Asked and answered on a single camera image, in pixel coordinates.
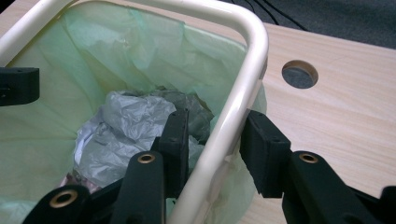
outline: desk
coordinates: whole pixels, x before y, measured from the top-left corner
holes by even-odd
[[[0,14],[0,35],[35,2],[16,0]],[[267,116],[291,149],[318,153],[348,185],[375,197],[396,185],[396,50],[265,25]],[[316,67],[313,88],[295,89],[283,80],[282,67],[291,60]],[[240,223],[285,223],[280,200],[255,195]]]

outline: white plastic rim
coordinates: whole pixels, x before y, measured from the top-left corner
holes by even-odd
[[[215,0],[128,0],[192,16],[234,29],[245,38],[247,55],[200,159],[168,223],[202,223],[221,186],[223,165],[233,153],[258,80],[265,71],[268,35],[262,21],[245,8]],[[6,66],[31,39],[75,0],[41,0],[0,38],[0,66]]]

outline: light wood surface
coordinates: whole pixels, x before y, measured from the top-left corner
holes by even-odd
[[[0,36],[35,2],[16,0],[0,14]],[[318,153],[348,185],[375,197],[383,187],[396,185],[396,50],[270,24],[266,28],[267,115],[292,142],[291,149]],[[295,89],[283,80],[282,67],[291,60],[318,70],[313,88]],[[286,223],[280,203],[255,195],[240,223]]]

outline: trash can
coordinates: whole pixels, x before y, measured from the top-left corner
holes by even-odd
[[[246,45],[146,7],[230,27]],[[40,1],[0,38],[0,66],[40,69],[37,101],[0,107],[0,219],[23,221],[71,170],[77,130],[108,92],[161,87],[215,115],[167,222],[237,222],[255,189],[238,140],[249,109],[265,110],[267,51],[262,22],[218,1]]]

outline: bin liner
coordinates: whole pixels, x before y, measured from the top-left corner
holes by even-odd
[[[230,39],[105,2],[70,7],[8,66],[40,68],[40,99],[0,108],[0,220],[21,223],[73,168],[77,131],[110,91],[192,93],[215,117],[246,48]],[[265,108],[263,89],[256,109]],[[254,185],[239,154],[206,222],[235,223]]]

